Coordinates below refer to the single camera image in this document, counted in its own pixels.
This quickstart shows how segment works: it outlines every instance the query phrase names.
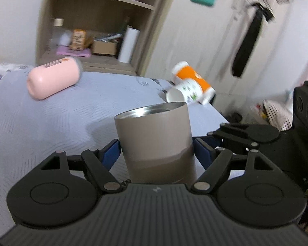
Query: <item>pink tumbler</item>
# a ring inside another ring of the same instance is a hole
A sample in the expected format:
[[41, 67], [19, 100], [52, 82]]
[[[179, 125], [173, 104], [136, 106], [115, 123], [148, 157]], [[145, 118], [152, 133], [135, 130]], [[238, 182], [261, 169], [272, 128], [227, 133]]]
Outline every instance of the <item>pink tumbler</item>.
[[27, 79], [27, 88], [32, 97], [43, 100], [79, 81], [82, 64], [74, 57], [33, 68]]

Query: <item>black tie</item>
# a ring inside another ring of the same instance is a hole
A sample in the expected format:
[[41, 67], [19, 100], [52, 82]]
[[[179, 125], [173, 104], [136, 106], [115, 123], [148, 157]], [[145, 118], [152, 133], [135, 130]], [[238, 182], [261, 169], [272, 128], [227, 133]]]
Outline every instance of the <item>black tie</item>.
[[274, 17], [268, 8], [263, 7], [259, 3], [254, 3], [251, 6], [257, 7], [257, 11], [255, 12], [249, 30], [235, 56], [232, 67], [232, 75], [238, 78], [242, 76], [244, 68], [251, 56], [253, 48], [255, 47], [255, 42], [257, 41], [261, 29], [262, 16], [265, 17], [266, 21], [269, 21]]

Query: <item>metal screw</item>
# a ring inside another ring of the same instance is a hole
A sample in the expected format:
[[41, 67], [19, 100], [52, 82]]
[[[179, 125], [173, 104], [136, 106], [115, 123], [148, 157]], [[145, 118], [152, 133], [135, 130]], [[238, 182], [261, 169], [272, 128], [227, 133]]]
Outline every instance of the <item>metal screw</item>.
[[118, 190], [120, 188], [120, 184], [117, 182], [106, 182], [104, 184], [104, 188], [106, 190]]
[[194, 184], [194, 188], [196, 188], [197, 190], [208, 190], [210, 189], [210, 184], [207, 183], [207, 182], [203, 182], [203, 181], [200, 181], [200, 182], [196, 182]]

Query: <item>cardboard box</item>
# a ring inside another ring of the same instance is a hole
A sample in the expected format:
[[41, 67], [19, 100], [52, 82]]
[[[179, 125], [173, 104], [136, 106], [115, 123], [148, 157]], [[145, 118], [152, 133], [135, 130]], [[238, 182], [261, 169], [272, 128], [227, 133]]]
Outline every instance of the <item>cardboard box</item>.
[[93, 53], [94, 54], [115, 55], [116, 54], [116, 44], [113, 42], [94, 41]]

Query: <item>stainless steel cup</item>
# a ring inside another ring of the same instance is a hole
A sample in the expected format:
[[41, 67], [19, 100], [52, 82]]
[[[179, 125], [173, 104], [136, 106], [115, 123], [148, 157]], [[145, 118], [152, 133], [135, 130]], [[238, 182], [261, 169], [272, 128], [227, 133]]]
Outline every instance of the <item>stainless steel cup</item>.
[[132, 182], [192, 184], [196, 180], [185, 102], [134, 109], [114, 120]]

